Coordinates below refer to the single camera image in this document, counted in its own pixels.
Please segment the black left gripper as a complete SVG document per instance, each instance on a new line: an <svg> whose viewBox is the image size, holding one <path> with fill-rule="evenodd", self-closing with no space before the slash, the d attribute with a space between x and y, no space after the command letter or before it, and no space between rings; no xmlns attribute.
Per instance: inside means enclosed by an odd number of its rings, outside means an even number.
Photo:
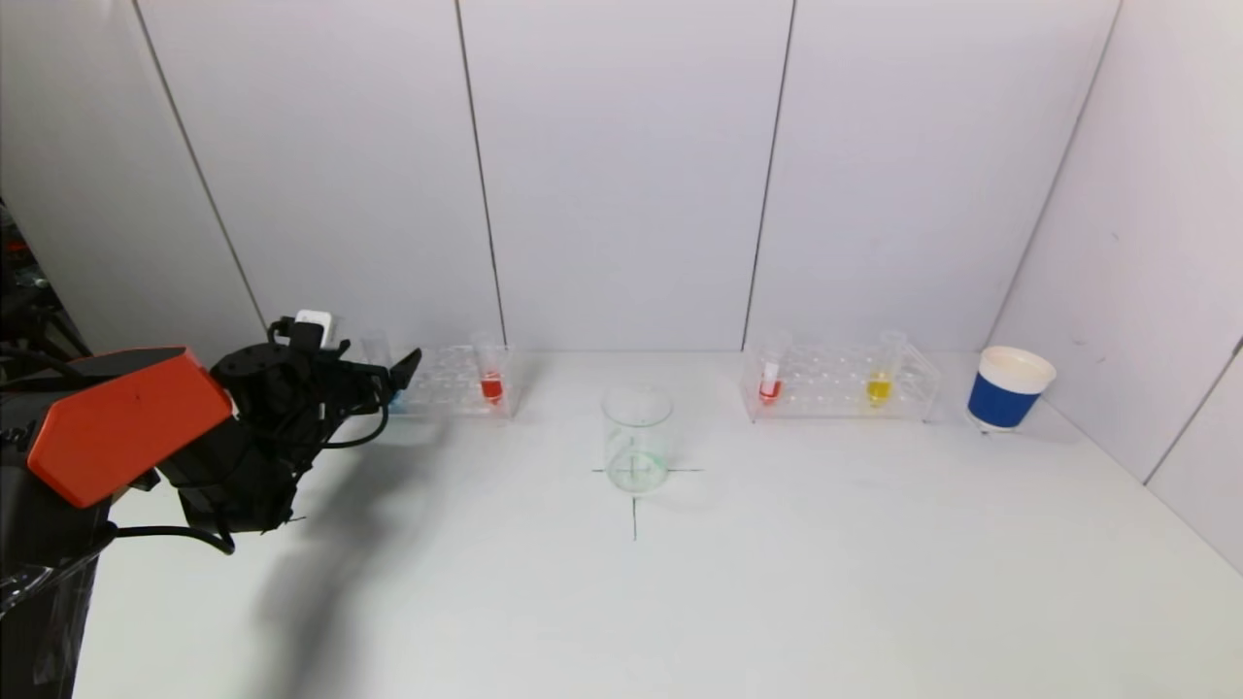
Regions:
<svg viewBox="0 0 1243 699"><path fill-rule="evenodd" d="M312 363L314 394L328 415L375 415L392 400L392 391L405 391L410 386L421 359L419 347L389 369L341 359L336 354L319 357Z"/></svg>

